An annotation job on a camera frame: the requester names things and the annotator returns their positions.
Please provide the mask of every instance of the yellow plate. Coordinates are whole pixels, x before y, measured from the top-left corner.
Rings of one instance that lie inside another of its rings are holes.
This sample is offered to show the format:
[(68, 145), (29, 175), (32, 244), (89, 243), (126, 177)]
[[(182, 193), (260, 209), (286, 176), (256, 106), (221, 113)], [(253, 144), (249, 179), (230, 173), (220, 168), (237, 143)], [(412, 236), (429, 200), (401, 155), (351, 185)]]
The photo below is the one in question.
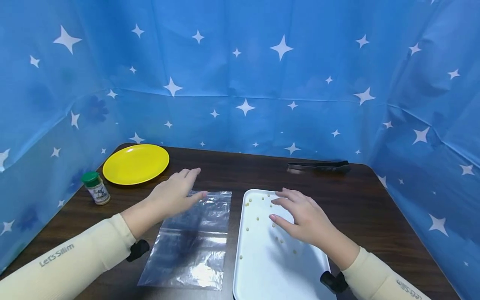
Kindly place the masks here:
[(160, 146), (130, 146), (107, 159), (103, 165), (103, 176), (116, 184), (138, 184), (158, 176), (167, 168), (169, 161), (168, 152)]

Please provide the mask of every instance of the green jar lid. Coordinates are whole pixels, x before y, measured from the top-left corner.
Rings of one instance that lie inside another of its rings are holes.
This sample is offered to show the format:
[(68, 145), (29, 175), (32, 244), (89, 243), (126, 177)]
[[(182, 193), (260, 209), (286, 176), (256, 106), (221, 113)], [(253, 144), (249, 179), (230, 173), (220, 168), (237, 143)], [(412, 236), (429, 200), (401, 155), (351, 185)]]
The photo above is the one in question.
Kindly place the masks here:
[(93, 188), (100, 184), (100, 176), (97, 172), (87, 172), (82, 176), (82, 182), (87, 188)]

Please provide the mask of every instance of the beige arm sleeve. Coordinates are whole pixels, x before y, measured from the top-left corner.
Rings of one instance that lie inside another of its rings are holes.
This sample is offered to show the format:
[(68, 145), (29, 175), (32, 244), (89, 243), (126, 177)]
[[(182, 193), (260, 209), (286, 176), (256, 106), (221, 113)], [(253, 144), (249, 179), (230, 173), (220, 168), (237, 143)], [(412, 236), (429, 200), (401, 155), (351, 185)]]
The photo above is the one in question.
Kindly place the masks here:
[(122, 216), (114, 215), (0, 281), (0, 299), (73, 299), (127, 258), (134, 243)]
[(430, 300), (416, 287), (365, 249), (342, 272), (353, 294), (360, 300)]

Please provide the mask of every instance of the clear plastic bag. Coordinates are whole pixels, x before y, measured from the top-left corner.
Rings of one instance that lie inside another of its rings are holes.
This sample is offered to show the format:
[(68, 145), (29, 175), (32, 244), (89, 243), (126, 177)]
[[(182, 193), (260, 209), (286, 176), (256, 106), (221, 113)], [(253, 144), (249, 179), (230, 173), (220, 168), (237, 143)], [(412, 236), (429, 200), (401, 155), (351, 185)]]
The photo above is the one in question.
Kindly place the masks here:
[(190, 210), (165, 220), (138, 285), (221, 290), (231, 196), (210, 192)]

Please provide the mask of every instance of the jar label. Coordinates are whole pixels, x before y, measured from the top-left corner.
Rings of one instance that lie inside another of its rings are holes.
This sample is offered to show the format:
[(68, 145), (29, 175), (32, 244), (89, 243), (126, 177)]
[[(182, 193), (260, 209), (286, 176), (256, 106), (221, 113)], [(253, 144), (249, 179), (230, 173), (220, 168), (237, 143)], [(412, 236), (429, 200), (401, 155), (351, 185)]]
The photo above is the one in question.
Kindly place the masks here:
[(100, 184), (99, 186), (94, 187), (94, 188), (87, 188), (87, 189), (90, 192), (90, 194), (92, 195), (95, 203), (102, 203), (106, 199), (108, 199), (108, 197), (110, 197), (110, 195), (107, 192), (107, 189), (105, 188), (105, 185), (103, 185), (103, 183)]

